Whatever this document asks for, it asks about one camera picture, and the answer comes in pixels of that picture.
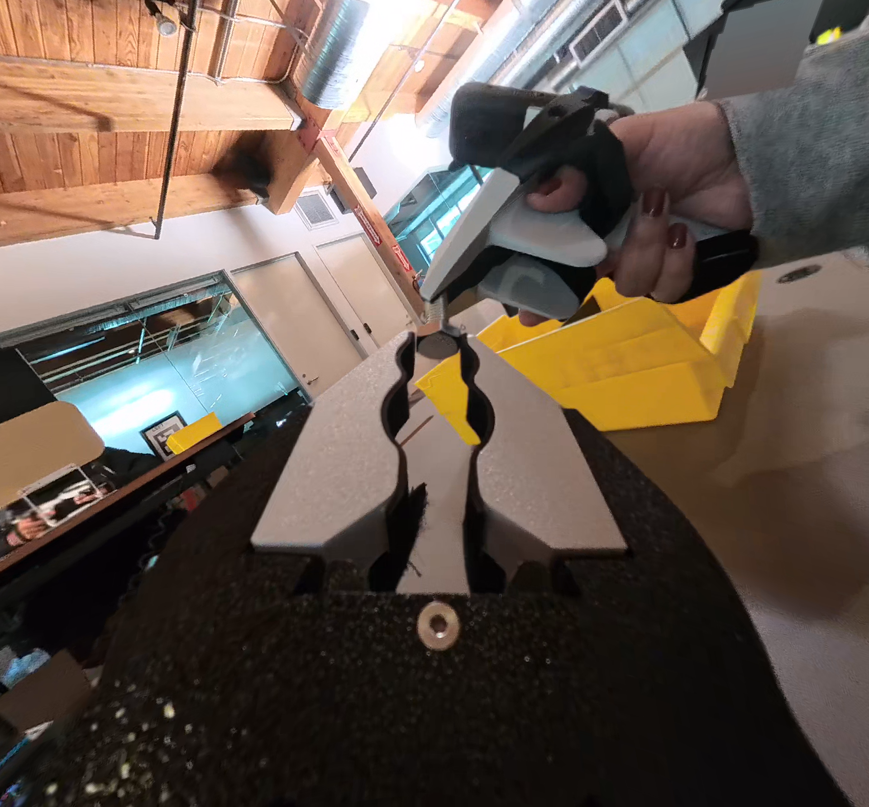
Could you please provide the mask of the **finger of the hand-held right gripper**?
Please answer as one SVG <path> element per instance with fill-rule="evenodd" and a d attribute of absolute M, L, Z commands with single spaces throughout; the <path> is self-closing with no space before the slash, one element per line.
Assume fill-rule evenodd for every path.
<path fill-rule="evenodd" d="M 420 296 L 427 303 L 450 303 L 518 253 L 527 253 L 526 187 L 498 168 L 441 242 Z"/>

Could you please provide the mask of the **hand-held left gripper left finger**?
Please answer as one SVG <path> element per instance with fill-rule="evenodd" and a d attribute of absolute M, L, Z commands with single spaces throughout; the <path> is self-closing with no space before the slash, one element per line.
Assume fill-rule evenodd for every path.
<path fill-rule="evenodd" d="M 407 495 L 396 442 L 409 415 L 415 334 L 404 331 L 318 396 L 251 537 L 255 551 L 370 567 Z"/>

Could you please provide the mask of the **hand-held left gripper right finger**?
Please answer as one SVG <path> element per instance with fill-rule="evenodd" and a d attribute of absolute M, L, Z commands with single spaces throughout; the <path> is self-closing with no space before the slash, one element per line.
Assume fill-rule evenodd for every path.
<path fill-rule="evenodd" d="M 483 551 L 504 572 L 624 556 L 627 543 L 560 404 L 475 336 L 468 347 L 489 410 L 475 468 Z"/>

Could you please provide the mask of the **silver bolt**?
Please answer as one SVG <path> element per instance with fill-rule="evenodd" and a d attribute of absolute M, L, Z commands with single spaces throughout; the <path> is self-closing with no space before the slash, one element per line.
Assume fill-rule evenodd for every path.
<path fill-rule="evenodd" d="M 450 323 L 447 295 L 425 304 L 422 324 L 417 328 L 415 347 L 419 355 L 443 360 L 456 354 L 463 338 L 462 327 Z"/>

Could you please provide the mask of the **person's right forearm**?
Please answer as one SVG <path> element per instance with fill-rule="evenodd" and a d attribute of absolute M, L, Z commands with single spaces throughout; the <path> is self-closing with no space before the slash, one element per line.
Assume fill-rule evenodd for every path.
<path fill-rule="evenodd" d="M 868 244 L 868 32 L 806 50 L 788 88 L 719 100 L 748 189 L 756 268 Z"/>

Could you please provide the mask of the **white door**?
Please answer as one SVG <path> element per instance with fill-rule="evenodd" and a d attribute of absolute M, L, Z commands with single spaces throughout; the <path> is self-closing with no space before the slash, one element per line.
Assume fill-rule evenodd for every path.
<path fill-rule="evenodd" d="M 315 247 L 359 319 L 365 335 L 382 347 L 414 324 L 370 242 L 362 235 Z"/>
<path fill-rule="evenodd" d="M 298 254 L 236 269 L 230 276 L 310 398 L 362 363 L 352 336 Z"/>

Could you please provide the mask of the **framed marker picture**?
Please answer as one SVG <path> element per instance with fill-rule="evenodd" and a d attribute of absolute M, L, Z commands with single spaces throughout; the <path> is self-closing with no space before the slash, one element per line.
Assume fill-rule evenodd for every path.
<path fill-rule="evenodd" d="M 150 451 L 160 460 L 166 462 L 175 456 L 175 452 L 168 445 L 169 437 L 180 432 L 186 425 L 181 414 L 172 412 L 142 429 L 139 435 Z"/>

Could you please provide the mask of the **glass partition window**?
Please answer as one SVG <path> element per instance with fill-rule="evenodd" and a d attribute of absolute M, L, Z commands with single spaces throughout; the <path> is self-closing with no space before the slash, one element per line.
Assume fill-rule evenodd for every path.
<path fill-rule="evenodd" d="M 165 417 L 227 425 L 305 406 L 304 387 L 225 272 L 2 331 L 41 382 L 107 442 Z"/>

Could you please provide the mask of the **clear acrylic photo sign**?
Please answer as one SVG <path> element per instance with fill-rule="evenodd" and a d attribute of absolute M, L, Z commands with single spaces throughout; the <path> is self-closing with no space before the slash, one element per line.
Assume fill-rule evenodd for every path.
<path fill-rule="evenodd" d="M 101 473 L 91 478 L 76 469 L 2 506 L 1 557 L 43 538 L 113 489 Z"/>

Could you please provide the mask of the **tan rounded board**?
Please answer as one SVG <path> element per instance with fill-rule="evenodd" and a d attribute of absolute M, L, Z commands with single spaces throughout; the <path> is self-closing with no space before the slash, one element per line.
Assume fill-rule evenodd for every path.
<path fill-rule="evenodd" d="M 1 424 L 1 507 L 50 476 L 99 458 L 103 439 L 75 405 L 55 401 Z"/>

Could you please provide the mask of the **black ceiling pipe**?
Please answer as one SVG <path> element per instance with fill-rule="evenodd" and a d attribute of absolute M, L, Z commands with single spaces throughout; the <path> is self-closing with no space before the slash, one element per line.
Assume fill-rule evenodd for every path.
<path fill-rule="evenodd" d="M 167 20 L 168 17 L 158 8 L 158 2 L 175 4 L 174 0 L 139 0 L 144 4 L 148 13 L 153 19 Z M 154 240 L 159 240 L 162 236 L 162 227 L 166 215 L 166 207 L 168 202 L 168 190 L 172 171 L 175 165 L 177 142 L 180 134 L 181 112 L 183 100 L 187 87 L 187 79 L 190 71 L 190 61 L 193 53 L 194 34 L 197 29 L 197 17 L 201 9 L 201 0 L 189 0 L 187 2 L 187 12 L 180 19 L 180 25 L 184 29 L 184 34 L 181 41 L 181 58 L 177 71 L 177 84 L 171 120 L 168 129 L 167 154 L 164 161 L 162 173 L 162 185 L 158 202 L 157 216 L 150 221 L 155 227 Z"/>

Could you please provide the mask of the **plain cardboard box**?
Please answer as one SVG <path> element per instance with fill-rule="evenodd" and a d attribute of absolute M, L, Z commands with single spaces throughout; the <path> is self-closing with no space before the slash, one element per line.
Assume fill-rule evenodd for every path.
<path fill-rule="evenodd" d="M 91 702 L 94 687 L 79 661 L 60 649 L 1 697 L 2 745 L 47 725 L 46 736 L 68 731 Z"/>

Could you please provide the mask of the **red labelled wooden post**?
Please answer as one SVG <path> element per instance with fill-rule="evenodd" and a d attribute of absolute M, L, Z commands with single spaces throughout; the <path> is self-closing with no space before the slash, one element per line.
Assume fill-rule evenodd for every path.
<path fill-rule="evenodd" d="M 425 305 L 415 287 L 415 271 L 359 176 L 350 165 L 347 155 L 334 136 L 328 136 L 325 132 L 318 136 L 313 151 L 349 211 L 368 236 L 386 270 L 396 282 L 414 322 L 423 324 Z"/>

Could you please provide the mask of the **wall vent grille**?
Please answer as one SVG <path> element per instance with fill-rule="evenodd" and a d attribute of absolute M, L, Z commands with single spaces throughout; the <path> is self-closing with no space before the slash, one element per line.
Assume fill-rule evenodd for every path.
<path fill-rule="evenodd" d="M 293 208 L 294 213 L 310 232 L 337 226 L 340 223 L 338 214 L 320 187 L 303 190 Z"/>

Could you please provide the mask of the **silver flexible air duct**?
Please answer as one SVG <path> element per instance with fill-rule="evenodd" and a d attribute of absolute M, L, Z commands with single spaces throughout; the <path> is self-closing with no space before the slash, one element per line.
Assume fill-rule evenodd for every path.
<path fill-rule="evenodd" d="M 298 95 L 327 110 L 349 107 L 383 51 L 378 28 L 371 2 L 327 0 L 295 71 Z"/>

